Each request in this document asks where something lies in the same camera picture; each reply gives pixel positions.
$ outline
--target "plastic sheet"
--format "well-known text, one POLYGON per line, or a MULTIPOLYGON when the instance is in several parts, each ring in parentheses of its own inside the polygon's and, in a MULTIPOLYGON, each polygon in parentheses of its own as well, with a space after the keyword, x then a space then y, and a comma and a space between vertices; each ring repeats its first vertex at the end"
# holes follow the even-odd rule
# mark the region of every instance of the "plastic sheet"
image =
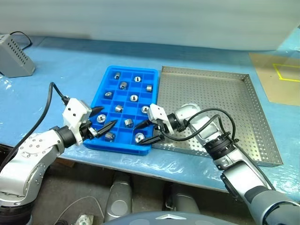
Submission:
MULTIPOLYGON (((111 65, 160 70, 162 65, 250 74, 284 165, 262 167, 274 186, 300 201, 299 108, 270 103, 247 52, 183 46, 45 38, 27 49, 37 69, 31 77, 0 76, 0 142, 15 145, 39 118, 48 85, 56 82, 63 94, 91 104, 106 68, 111 65)), ((292 48, 274 54, 299 57, 292 48)), ((62 125, 64 105, 56 93, 37 132, 62 125)), ((152 149, 146 156, 125 155, 72 146, 63 158, 96 166, 225 191, 221 172, 211 159, 152 149)))

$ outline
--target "hex nut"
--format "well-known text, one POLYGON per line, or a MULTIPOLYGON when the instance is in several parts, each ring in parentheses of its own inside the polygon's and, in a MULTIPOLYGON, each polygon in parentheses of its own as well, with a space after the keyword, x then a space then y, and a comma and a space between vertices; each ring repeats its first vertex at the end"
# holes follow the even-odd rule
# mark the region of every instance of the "hex nut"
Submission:
POLYGON ((118 79, 120 79, 120 76, 121 76, 121 73, 120 73, 120 72, 117 72, 117 73, 114 75, 114 79, 118 80, 118 79))
POLYGON ((145 139, 145 136, 142 133, 137 133, 135 135, 135 143, 139 143, 143 139, 145 139))
POLYGON ((109 91, 109 92, 105 93, 104 96, 106 98, 112 98, 113 97, 113 93, 111 91, 109 91))
POLYGON ((142 79, 141 79, 140 76, 136 76, 136 77, 135 77, 135 82, 141 82, 141 81, 142 81, 142 79))
POLYGON ((141 109, 143 114, 147 114, 147 110, 149 109, 149 106, 144 105, 141 109))
POLYGON ((98 115, 97 116, 97 122, 98 123, 104 123, 106 120, 106 116, 104 114, 98 115))
POLYGON ((125 123, 125 126, 127 128, 132 128, 133 127, 133 121, 132 121, 132 119, 124 120, 124 123, 125 123))
POLYGON ((148 91, 148 92, 152 92, 152 85, 147 85, 147 87, 146 87, 146 91, 148 91))
POLYGON ((116 137, 116 135, 114 133, 107 132, 104 136, 104 140, 106 142, 113 142, 115 137, 116 137))
POLYGON ((125 81, 122 81, 121 84, 120 84, 120 89, 121 90, 126 90, 127 88, 127 83, 125 81))
POLYGON ((121 112, 123 112, 123 106, 117 105, 117 106, 115 107, 114 110, 115 110, 117 113, 121 113, 121 112))
POLYGON ((139 99, 139 97, 137 95, 130 96, 130 101, 132 101, 132 102, 137 102, 138 99, 139 99))

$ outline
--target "perforated metal tray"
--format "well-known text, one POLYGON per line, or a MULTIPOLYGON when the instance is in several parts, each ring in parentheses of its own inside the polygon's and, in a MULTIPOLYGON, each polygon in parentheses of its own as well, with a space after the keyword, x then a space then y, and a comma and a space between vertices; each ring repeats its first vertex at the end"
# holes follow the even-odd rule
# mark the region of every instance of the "perforated metal tray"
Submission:
MULTIPOLYGON (((157 104, 167 114, 186 103, 201 109, 217 107, 228 111, 236 123, 239 145, 259 165, 282 165, 282 159, 248 74, 226 73, 199 69, 163 67, 157 104)), ((225 130, 232 131, 230 121, 219 113, 225 130)), ((190 135, 189 129, 177 137, 190 135)), ((154 148, 209 157, 196 138, 185 142, 170 139, 156 143, 154 148)))

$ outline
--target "gray device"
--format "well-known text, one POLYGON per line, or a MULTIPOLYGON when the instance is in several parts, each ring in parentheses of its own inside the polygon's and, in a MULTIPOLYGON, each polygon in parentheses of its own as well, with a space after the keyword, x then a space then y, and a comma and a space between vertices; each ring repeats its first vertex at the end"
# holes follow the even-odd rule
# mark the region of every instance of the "gray device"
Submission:
POLYGON ((0 72, 7 77, 31 76, 35 70, 32 60, 10 34, 0 35, 0 72))

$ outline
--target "floor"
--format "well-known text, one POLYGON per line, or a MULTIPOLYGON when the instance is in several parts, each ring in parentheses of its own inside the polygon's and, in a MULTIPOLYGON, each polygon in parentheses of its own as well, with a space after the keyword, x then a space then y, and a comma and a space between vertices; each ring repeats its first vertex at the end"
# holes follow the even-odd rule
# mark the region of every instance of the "floor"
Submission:
MULTIPOLYGON (((113 170, 91 165, 76 163, 71 168, 58 163, 52 164, 45 174, 33 210, 34 225, 52 225, 70 203, 88 195, 96 197, 104 210, 113 175, 113 170)), ((132 175, 132 181, 133 212, 161 210, 165 181, 139 175, 132 175)), ((254 224, 246 205, 234 201, 229 194, 195 187, 186 188, 195 198, 202 214, 237 224, 254 224)), ((81 213, 95 215, 94 225, 102 222, 97 205, 89 198, 72 206, 62 218, 71 224, 81 213)))

